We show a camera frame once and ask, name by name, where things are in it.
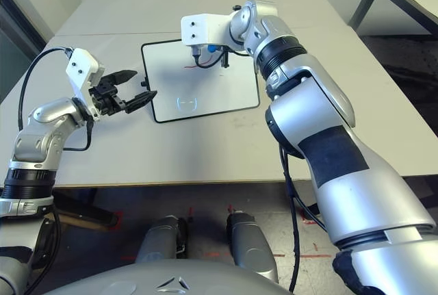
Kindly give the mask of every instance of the silver robotic arm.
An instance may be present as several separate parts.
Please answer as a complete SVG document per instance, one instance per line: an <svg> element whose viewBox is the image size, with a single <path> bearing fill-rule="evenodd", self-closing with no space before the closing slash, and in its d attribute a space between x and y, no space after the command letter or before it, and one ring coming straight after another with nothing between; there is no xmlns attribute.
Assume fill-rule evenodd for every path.
<svg viewBox="0 0 438 295"><path fill-rule="evenodd" d="M266 122L281 146L306 159L333 267L356 294L437 294L435 221L398 173L356 137L350 101L270 2L228 16L181 19L194 55L206 44L245 50L266 80Z"/></svg>
<svg viewBox="0 0 438 295"><path fill-rule="evenodd" d="M66 69L75 96L34 109L16 137L0 198L1 295L23 294L32 269L44 267L55 254L53 235L60 230L54 231L55 224L44 215L53 210L51 193L62 151L86 150L91 128L102 115L130 113L156 95L156 91L147 91L128 102L121 100L115 85L136 72L122 70L102 77L103 71L86 50L75 49ZM70 134L85 124L87 146L64 148Z"/></svg>

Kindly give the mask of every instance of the table leg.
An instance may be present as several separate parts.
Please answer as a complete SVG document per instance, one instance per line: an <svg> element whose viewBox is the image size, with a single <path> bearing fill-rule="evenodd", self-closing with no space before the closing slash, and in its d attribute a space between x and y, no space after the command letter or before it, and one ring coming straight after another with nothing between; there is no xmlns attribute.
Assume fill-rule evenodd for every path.
<svg viewBox="0 0 438 295"><path fill-rule="evenodd" d="M363 18L367 14L373 2L374 0L361 0L355 13L353 14L350 21L348 22L348 25L352 27L353 30L356 30L358 26L361 24Z"/></svg>

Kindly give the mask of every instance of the red tape mark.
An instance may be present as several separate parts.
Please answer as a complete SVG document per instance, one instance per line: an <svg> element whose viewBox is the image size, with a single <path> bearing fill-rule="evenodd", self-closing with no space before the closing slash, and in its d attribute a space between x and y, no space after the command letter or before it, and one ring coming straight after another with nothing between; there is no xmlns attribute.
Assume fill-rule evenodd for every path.
<svg viewBox="0 0 438 295"><path fill-rule="evenodd" d="M220 253L219 252L206 252L204 253L205 257L219 257Z"/></svg>
<svg viewBox="0 0 438 295"><path fill-rule="evenodd" d="M120 260L122 260L122 261L135 261L136 257L135 256L120 256Z"/></svg>
<svg viewBox="0 0 438 295"><path fill-rule="evenodd" d="M304 215L304 210L300 209L301 220L305 225L315 225L316 222L313 220L307 220Z"/></svg>
<svg viewBox="0 0 438 295"><path fill-rule="evenodd" d="M331 255L328 254L317 254L317 255L300 255L300 257L304 259L316 259L320 257L331 257Z"/></svg>

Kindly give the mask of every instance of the black tape band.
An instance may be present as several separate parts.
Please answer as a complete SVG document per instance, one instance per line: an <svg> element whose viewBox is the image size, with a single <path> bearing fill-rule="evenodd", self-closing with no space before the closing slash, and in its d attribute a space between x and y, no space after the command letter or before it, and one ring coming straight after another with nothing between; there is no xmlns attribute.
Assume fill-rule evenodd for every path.
<svg viewBox="0 0 438 295"><path fill-rule="evenodd" d="M318 188L330 180L369 168L342 126L313 134L298 146L309 162Z"/></svg>

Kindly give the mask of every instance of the joint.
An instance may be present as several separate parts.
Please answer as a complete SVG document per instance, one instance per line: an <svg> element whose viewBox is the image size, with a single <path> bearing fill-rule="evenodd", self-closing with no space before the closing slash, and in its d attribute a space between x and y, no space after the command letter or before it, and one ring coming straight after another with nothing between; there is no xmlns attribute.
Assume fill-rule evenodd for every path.
<svg viewBox="0 0 438 295"><path fill-rule="evenodd" d="M272 72L284 61L306 53L306 49L295 37L292 35L282 36L269 42L260 51L257 56L257 65L260 68L261 75L267 80Z"/></svg>
<svg viewBox="0 0 438 295"><path fill-rule="evenodd" d="M268 124L268 128L274 136L275 140L285 149L288 155L304 159L304 156L300 151L294 148L292 144L287 140L280 127L277 125L274 116L272 115L271 108L269 107L265 112L265 120Z"/></svg>

